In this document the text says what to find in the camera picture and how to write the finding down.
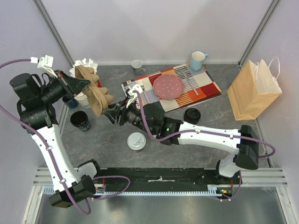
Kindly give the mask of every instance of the bag handle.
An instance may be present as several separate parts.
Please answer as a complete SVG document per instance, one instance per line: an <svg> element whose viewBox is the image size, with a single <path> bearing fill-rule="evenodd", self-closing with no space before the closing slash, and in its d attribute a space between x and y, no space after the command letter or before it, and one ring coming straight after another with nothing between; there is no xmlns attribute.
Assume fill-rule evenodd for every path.
<svg viewBox="0 0 299 224"><path fill-rule="evenodd" d="M279 58L278 58L277 56L275 56L274 58L272 58L272 60L270 61L269 66L268 66L268 69L270 68L270 65L272 64L272 62L273 62L273 60L274 60L275 58L277 58L277 60L278 60L278 75L277 75L276 78L274 77L275 80L277 80L277 79L278 79L278 76L279 76L279 74L280 74L280 62L279 62Z"/></svg>
<svg viewBox="0 0 299 224"><path fill-rule="evenodd" d="M256 81L257 81L257 71L258 71L258 65L259 65L259 63L258 63L258 62L254 64L254 68L255 68L255 67L257 67L257 69L256 69L256 79L255 79L255 81L254 81L254 82L256 82Z"/></svg>

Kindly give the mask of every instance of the polka dot plate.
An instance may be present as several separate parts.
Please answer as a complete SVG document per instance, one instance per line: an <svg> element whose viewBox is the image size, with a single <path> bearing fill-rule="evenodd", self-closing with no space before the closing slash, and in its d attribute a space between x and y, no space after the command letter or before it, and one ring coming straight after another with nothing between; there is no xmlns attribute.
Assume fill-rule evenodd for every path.
<svg viewBox="0 0 299 224"><path fill-rule="evenodd" d="M153 89L161 99L173 100L184 92L184 83L175 75L162 75L154 81Z"/></svg>

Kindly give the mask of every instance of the patterned mat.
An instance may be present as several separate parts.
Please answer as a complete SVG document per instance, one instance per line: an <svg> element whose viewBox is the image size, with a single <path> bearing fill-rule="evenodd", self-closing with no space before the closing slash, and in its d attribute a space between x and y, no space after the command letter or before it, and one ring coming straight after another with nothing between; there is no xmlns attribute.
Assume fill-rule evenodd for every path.
<svg viewBox="0 0 299 224"><path fill-rule="evenodd" d="M194 90L187 82L187 79L185 78L181 70L183 70L189 77L199 95L195 94ZM185 92L180 97L174 100L161 99L155 94L153 90L154 81L159 76L166 74L179 77L183 81L185 86ZM128 89L128 86L139 84L139 82L142 82L144 85L144 91L142 93L142 104L145 105L148 103L155 103L159 107L162 107L165 112L172 111L184 106L197 104L199 102L203 102L221 95L221 89L209 75L206 68L202 66L201 70L192 71L189 63L126 81L122 84L124 87L124 91Z"/></svg>

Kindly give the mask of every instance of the gray floor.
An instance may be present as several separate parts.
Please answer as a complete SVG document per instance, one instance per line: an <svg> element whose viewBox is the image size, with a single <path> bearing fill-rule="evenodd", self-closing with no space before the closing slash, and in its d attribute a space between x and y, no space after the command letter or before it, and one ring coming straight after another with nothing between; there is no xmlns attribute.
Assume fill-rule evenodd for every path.
<svg viewBox="0 0 299 224"><path fill-rule="evenodd" d="M147 65L146 73L167 69L172 65ZM206 101L195 107L201 112L198 125L213 128L240 128L250 125L257 133L254 120L236 121L227 95L227 89L239 73L237 65L213 64L206 66L207 71L222 90L222 96ZM134 78L131 66L99 66L101 84L114 96L114 102L124 99L121 83ZM166 116L183 119L187 108L166 113ZM86 111L92 127L82 132L70 123L70 116L77 110ZM227 156L227 152L196 145L165 146L146 136L146 146L134 151L127 145L127 138L140 130L131 124L112 126L105 116L96 117L90 108L81 106L68 111L62 141L73 164L95 159L101 167L206 167L214 168L218 160ZM259 161L260 167L267 167L266 159Z"/></svg>
<svg viewBox="0 0 299 224"><path fill-rule="evenodd" d="M50 206L42 198L36 224L285 224L275 189L242 188L231 202L200 196L118 196L90 202L92 213ZM79 205L86 210L85 202Z"/></svg>

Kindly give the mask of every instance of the knife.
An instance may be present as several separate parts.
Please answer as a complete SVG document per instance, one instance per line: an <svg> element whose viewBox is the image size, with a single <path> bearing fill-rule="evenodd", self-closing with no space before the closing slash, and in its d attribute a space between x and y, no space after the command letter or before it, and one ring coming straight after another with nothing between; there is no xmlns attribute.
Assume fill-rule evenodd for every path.
<svg viewBox="0 0 299 224"><path fill-rule="evenodd" d="M187 82L189 83L189 85L191 86L191 88L193 89L193 91L195 92L195 94L198 96L198 92L196 91L196 89L194 88L194 86L192 85L192 83L190 82L189 77L187 76L187 74L181 69L183 75L185 76L185 78L187 79Z"/></svg>

